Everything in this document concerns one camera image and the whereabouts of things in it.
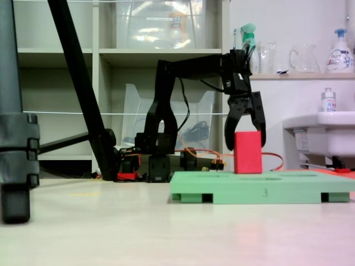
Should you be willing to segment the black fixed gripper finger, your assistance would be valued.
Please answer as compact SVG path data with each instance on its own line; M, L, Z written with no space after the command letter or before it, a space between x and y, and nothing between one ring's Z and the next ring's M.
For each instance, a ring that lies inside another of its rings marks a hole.
M227 148L232 151L235 147L235 130L241 119L241 109L230 109L225 121L225 143Z

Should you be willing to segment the black pivoting gripper finger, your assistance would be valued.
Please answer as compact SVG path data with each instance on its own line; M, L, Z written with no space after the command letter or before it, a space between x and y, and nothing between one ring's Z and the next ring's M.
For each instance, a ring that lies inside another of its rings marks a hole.
M259 91L251 94L252 111L251 120L254 127L261 133L261 147L264 147L266 143L266 119L262 106L261 94Z

